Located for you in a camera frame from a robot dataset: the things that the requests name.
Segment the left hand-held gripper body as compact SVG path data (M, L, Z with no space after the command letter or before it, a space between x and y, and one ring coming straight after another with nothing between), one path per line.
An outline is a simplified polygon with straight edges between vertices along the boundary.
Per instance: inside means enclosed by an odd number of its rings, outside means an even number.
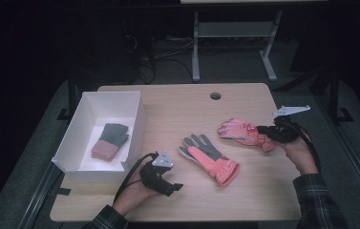
M173 184L166 181L162 175L170 171L174 163L170 160L168 152L152 154L152 160L140 169L141 181L145 187L163 195L166 190L173 190Z

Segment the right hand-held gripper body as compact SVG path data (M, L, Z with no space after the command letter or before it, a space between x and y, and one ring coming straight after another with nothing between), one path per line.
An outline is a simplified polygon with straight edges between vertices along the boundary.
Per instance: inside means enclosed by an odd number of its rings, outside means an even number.
M275 124L274 133L271 138L281 143L289 143L300 137L303 133L299 124L291 120L291 115L309 111L310 107L306 106L282 106L272 115Z

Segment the pink and white ski glove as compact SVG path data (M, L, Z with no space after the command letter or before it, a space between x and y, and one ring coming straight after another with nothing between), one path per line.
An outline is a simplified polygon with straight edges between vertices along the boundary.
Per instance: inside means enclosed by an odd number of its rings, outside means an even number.
M272 140L260 134L254 124L238 118L231 118L222 123L217 133L222 138L233 139L246 146L259 146L264 152L269 152L275 147Z

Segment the orange and grey glove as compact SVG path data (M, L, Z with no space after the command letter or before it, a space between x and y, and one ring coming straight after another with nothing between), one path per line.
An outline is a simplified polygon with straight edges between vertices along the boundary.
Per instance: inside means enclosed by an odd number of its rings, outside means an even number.
M201 166L220 187L228 186L239 174L240 164L224 156L206 135L190 135L183 143L180 154Z

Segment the white box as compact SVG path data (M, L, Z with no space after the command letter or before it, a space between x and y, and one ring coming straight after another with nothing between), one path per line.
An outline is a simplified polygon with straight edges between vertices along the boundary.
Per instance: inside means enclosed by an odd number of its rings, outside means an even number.
M91 156L107 123L128 127L113 160ZM146 114L139 92L85 92L52 162L74 182L120 183L141 158Z

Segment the person's left hand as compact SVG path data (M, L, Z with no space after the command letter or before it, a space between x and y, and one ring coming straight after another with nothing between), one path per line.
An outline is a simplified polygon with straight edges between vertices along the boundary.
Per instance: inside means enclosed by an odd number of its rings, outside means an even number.
M129 183L130 185L122 191L112 205L123 217L139 207L147 199L159 195L158 192L144 186L140 181L140 174L138 172L132 174L129 178Z

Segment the person's right hand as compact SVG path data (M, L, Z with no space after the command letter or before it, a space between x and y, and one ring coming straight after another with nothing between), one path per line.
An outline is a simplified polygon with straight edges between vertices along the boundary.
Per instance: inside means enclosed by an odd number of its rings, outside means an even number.
M286 157L295 165L301 176L319 173L313 155L301 137L288 143L275 141L274 144L286 152Z

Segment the black stand leg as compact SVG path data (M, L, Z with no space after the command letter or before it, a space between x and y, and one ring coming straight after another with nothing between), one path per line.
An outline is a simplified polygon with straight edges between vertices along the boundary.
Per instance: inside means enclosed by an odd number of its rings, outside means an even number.
M310 86L310 92L314 95L322 95L328 90L328 115L335 124L353 122L354 119L346 108L340 108L339 98L339 75L335 68L327 64L318 66L313 71L315 77Z
M70 71L68 80L68 107L63 108L57 117L57 120L66 120L71 121L75 108L76 108L76 95L75 95L75 73L74 71Z

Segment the grey metal stand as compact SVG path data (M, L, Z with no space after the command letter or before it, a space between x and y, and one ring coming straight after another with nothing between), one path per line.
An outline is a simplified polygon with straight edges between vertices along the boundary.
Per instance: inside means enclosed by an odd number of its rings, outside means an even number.
M273 70L269 55L272 49L283 12L278 10L272 21L259 22L203 22L200 14L194 13L192 80L201 80L199 61L199 41L201 38L266 38L266 46L259 51L265 72L270 81L276 81L277 75Z

